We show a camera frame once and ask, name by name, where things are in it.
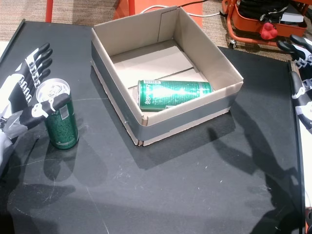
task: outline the can lying on side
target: can lying on side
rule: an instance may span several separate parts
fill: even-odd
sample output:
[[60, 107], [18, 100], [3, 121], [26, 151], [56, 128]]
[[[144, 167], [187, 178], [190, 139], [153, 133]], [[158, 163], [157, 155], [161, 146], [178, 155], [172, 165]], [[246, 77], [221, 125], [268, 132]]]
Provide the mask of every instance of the can lying on side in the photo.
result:
[[38, 87], [36, 97], [38, 102], [43, 102], [63, 93], [70, 96], [70, 101], [51, 114], [45, 121], [45, 126], [52, 145], [66, 150], [73, 147], [79, 138], [68, 83], [58, 78], [46, 80]]
[[139, 80], [137, 102], [141, 110], [161, 111], [212, 91], [209, 82]]

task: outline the robotic hand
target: robotic hand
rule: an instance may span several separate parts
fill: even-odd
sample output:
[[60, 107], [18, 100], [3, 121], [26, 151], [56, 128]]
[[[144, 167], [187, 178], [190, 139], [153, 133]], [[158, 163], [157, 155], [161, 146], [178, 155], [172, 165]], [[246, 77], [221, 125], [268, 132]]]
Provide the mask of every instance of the robotic hand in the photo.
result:
[[289, 53], [299, 68], [301, 79], [296, 72], [290, 72], [292, 102], [299, 119], [312, 134], [312, 41], [296, 35], [291, 35], [290, 39], [304, 48], [282, 41], [278, 41], [277, 46]]
[[0, 175], [4, 150], [18, 136], [37, 126], [69, 99], [67, 94], [62, 94], [28, 106], [42, 80], [50, 74], [50, 70], [46, 69], [52, 63], [49, 58], [52, 49], [49, 47], [47, 43], [34, 50], [0, 88]]
[[312, 134], [312, 100], [308, 96], [306, 87], [299, 75], [296, 72], [290, 72], [290, 77], [293, 87], [292, 102], [296, 113], [306, 129]]
[[291, 35], [290, 39], [292, 42], [304, 46], [304, 48], [282, 41], [278, 41], [277, 46], [291, 55], [292, 60], [299, 68], [306, 91], [308, 91], [312, 89], [312, 41], [296, 35]]

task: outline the table surface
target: table surface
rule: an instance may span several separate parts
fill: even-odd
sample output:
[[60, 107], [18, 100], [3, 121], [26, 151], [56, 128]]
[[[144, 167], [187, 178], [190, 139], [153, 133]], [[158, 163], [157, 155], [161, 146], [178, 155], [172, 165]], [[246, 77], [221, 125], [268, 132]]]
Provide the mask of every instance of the table surface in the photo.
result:
[[44, 124], [18, 139], [0, 187], [4, 233], [300, 233], [286, 63], [221, 48], [245, 78], [230, 113], [137, 147], [90, 65], [90, 30], [26, 22], [0, 66], [2, 85], [50, 42], [49, 78], [69, 83], [80, 135], [66, 151]]

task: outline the open cardboard box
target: open cardboard box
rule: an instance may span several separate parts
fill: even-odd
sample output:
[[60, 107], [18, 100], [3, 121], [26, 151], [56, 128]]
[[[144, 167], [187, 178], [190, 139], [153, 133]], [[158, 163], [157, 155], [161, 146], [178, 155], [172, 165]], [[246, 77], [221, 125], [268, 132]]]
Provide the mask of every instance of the open cardboard box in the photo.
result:
[[[98, 24], [92, 61], [136, 145], [148, 145], [229, 111], [243, 77], [182, 9], [168, 7]], [[142, 79], [209, 82], [214, 92], [160, 112], [142, 112]]]

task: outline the white cable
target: white cable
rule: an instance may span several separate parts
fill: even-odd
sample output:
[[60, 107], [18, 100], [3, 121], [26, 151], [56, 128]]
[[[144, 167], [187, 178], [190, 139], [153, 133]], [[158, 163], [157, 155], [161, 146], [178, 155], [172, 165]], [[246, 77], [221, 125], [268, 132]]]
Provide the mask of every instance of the white cable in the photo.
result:
[[[166, 8], [166, 7], [169, 7], [169, 6], [165, 6], [165, 5], [154, 5], [154, 6], [149, 6], [148, 8], [144, 9], [143, 11], [141, 11], [140, 14], [152, 9], [152, 8], [155, 8], [155, 7], [161, 7], [161, 8]], [[193, 13], [187, 13], [189, 14], [190, 16], [195, 16], [195, 17], [210, 17], [210, 16], [216, 16], [216, 15], [219, 15], [220, 13], [214, 13], [214, 14], [211, 14], [211, 15], [197, 15], [197, 14], [193, 14]]]
[[148, 7], [148, 8], [146, 8], [145, 10], [141, 11], [141, 13], [140, 13], [140, 14], [142, 14], [142, 13], [144, 13], [144, 12], [148, 11], [149, 9], [155, 8], [155, 7], [166, 8], [166, 7], [168, 7], [168, 6], [164, 6], [164, 5], [154, 5], [154, 6], [149, 6], [149, 7]]
[[192, 14], [192, 13], [187, 13], [187, 14], [189, 14], [190, 16], [195, 16], [195, 17], [210, 17], [210, 16], [220, 15], [220, 12], [214, 13], [214, 14], [211, 14], [211, 15], [196, 15], [196, 14]]

